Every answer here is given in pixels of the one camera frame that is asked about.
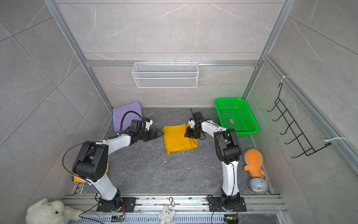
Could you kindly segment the yellow plush toy red dress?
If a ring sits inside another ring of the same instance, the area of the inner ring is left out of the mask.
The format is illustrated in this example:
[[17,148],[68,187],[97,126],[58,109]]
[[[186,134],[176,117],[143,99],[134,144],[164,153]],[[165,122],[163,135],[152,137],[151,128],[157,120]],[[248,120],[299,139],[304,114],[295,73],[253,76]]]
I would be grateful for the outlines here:
[[[107,164],[106,173],[108,173],[108,171],[109,171],[109,164]],[[71,177],[71,180],[72,180],[73,182],[77,182],[77,183],[87,183],[86,180],[84,180],[84,179],[78,177],[77,175],[72,176],[72,177]]]

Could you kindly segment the yellow t-shirt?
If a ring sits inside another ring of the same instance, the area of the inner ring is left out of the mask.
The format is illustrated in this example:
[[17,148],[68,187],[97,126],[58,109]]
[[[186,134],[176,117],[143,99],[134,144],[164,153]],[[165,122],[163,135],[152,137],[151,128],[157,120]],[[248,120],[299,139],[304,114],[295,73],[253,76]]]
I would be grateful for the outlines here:
[[183,124],[179,126],[165,126],[162,128],[166,153],[168,155],[172,152],[191,150],[199,146],[196,139],[185,137],[187,127],[190,126]]

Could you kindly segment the grey round plush head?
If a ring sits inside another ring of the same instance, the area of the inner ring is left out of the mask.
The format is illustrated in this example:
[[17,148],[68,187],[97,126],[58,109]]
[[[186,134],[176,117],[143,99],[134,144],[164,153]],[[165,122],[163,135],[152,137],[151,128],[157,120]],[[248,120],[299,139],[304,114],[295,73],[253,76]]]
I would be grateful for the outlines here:
[[252,178],[249,182],[250,190],[255,194],[266,194],[268,192],[268,184],[262,178]]

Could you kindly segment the small white plush toy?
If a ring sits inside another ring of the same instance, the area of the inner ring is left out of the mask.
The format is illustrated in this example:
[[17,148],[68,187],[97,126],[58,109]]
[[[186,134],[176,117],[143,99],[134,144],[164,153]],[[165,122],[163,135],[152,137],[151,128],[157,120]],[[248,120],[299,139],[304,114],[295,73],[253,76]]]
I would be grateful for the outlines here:
[[176,214],[175,210],[171,210],[168,205],[165,205],[163,210],[159,213],[158,218],[160,224],[170,224]]

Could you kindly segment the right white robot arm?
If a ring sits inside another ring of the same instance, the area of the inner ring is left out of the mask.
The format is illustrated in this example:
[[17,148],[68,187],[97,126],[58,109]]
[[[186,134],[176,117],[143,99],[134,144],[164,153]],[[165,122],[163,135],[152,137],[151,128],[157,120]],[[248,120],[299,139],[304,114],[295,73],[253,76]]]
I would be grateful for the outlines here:
[[199,139],[202,134],[207,133],[214,138],[215,152],[223,169],[222,195],[219,205],[227,211],[234,209],[240,202],[237,168],[242,154],[236,131],[232,128],[223,128],[212,120],[195,121],[191,118],[188,125],[185,137]]

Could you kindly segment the white plush bear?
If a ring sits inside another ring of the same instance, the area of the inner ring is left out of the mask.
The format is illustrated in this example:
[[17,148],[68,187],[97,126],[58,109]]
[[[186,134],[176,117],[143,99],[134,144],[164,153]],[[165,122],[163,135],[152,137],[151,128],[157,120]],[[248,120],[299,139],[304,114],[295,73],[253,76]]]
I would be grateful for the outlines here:
[[44,198],[28,207],[27,224],[67,224],[81,219],[82,210],[65,206],[62,201],[49,202]]

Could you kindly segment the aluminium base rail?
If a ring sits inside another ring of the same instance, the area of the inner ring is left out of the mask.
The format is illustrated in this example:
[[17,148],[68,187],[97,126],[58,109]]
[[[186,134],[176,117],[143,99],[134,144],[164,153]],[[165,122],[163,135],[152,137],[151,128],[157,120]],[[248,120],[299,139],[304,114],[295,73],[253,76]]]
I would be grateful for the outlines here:
[[124,196],[125,208],[102,211],[94,195],[64,196],[65,205],[85,211],[79,224],[158,224],[168,206],[173,224],[291,224],[280,195],[243,195],[237,205],[222,206],[219,196]]

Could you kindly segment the green plastic basket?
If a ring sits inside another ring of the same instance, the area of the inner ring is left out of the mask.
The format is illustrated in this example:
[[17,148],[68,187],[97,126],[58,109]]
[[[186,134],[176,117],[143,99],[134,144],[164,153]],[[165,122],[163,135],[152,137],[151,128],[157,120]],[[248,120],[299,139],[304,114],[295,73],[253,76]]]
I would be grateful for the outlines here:
[[222,127],[233,128],[240,137],[259,131],[258,123],[244,99],[217,98],[214,104]]

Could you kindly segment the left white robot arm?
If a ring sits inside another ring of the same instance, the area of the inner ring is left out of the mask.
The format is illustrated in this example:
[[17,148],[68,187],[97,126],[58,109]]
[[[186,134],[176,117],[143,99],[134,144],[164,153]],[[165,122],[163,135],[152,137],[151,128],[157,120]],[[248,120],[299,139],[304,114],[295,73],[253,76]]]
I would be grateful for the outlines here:
[[164,135],[151,128],[151,119],[133,120],[117,136],[103,141],[85,141],[75,159],[72,173],[91,185],[99,194],[99,205],[104,211],[117,212],[124,208],[120,191],[107,175],[108,155],[137,141],[148,142]]

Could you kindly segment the orange plush toy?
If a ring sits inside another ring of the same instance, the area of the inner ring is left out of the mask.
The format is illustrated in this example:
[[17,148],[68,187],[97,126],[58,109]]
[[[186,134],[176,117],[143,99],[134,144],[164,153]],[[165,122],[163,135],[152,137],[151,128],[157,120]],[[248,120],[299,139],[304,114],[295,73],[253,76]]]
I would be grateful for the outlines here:
[[252,178],[262,178],[268,183],[267,176],[262,170],[263,156],[256,149],[249,149],[244,154],[244,170],[248,171]]

